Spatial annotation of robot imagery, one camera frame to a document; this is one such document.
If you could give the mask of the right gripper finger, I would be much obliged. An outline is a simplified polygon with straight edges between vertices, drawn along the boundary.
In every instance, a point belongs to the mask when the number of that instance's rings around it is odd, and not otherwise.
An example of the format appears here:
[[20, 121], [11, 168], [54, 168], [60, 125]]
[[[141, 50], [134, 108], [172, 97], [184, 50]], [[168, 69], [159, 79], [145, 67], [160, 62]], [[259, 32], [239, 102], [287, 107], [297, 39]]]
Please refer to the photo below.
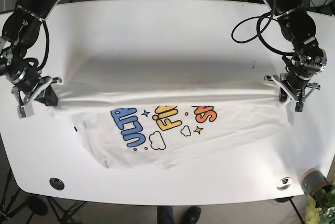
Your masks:
[[24, 98], [21, 98], [18, 88], [12, 88], [12, 94], [18, 102], [17, 114], [19, 119], [28, 118], [35, 114], [32, 102], [37, 98], [43, 98], [45, 95], [45, 90], [46, 89], [38, 88], [33, 93], [26, 95]]
[[35, 98], [35, 101], [44, 104], [47, 107], [57, 106], [58, 97], [55, 91], [52, 88], [52, 84], [61, 83], [62, 79], [60, 77], [55, 77], [52, 79], [51, 84], [44, 89], [40, 94]]

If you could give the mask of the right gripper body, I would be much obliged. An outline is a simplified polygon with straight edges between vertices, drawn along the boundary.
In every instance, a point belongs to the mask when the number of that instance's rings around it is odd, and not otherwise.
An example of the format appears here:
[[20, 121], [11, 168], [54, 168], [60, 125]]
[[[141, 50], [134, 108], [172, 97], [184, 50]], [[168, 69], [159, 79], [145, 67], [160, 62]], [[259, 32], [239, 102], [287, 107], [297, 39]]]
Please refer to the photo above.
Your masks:
[[13, 84], [13, 88], [18, 88], [21, 98], [50, 85], [50, 76], [40, 75], [36, 59], [1, 59], [1, 76], [5, 76]]

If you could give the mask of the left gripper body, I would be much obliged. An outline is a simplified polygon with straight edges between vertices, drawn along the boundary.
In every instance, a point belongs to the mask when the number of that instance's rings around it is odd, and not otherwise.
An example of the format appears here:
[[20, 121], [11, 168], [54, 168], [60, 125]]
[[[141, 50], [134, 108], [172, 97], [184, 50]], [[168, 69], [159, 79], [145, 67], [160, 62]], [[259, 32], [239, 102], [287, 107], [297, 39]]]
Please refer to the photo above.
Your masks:
[[286, 69], [283, 84], [292, 93], [298, 93], [308, 85], [315, 74], [324, 70], [327, 57], [324, 51], [312, 54], [307, 51], [295, 51], [283, 54], [283, 61]]

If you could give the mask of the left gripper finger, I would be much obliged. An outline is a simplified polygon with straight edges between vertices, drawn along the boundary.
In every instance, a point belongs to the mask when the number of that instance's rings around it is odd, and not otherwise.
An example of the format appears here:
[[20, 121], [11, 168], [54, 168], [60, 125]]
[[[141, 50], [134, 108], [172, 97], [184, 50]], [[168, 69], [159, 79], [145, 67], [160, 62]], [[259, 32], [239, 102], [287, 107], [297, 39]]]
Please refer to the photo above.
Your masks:
[[264, 81], [272, 82], [279, 88], [278, 100], [280, 103], [285, 103], [288, 100], [293, 100], [294, 95], [286, 84], [277, 75], [265, 75]]
[[321, 86], [318, 83], [307, 83], [303, 88], [292, 88], [292, 93], [296, 101], [295, 112], [301, 113], [303, 111], [306, 99], [312, 94], [314, 90], [320, 90]]

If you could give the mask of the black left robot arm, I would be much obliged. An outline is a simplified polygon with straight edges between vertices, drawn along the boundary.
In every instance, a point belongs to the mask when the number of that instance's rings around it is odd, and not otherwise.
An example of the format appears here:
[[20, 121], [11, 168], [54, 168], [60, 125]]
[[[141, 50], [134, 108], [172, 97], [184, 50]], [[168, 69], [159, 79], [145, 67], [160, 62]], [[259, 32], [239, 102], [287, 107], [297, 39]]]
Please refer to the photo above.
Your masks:
[[[279, 101], [287, 99], [296, 102], [295, 111], [301, 112], [308, 96], [320, 89], [318, 83], [310, 80], [317, 73], [321, 73], [326, 64], [327, 56], [319, 47], [316, 39], [316, 24], [303, 7], [302, 0], [263, 0], [270, 11], [256, 16], [256, 34], [245, 40], [248, 43], [256, 38], [271, 52], [281, 55], [285, 63], [285, 73], [265, 76], [266, 81], [272, 81], [280, 87]], [[284, 52], [271, 47], [262, 34], [276, 21], [284, 38], [293, 45], [292, 52]]]

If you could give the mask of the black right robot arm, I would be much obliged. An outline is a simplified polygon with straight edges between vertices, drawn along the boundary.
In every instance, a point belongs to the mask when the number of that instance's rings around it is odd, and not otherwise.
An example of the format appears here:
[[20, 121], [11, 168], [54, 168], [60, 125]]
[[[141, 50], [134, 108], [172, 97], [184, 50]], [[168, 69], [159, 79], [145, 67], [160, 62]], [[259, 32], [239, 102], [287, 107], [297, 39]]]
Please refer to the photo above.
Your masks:
[[[56, 106], [58, 97], [52, 85], [61, 83], [59, 77], [42, 76], [50, 49], [46, 19], [60, 0], [17, 0], [13, 13], [4, 23], [1, 35], [1, 75], [13, 85], [12, 94], [18, 106], [19, 118], [34, 115], [32, 102], [47, 107]], [[42, 61], [26, 57], [43, 28], [46, 48]]]

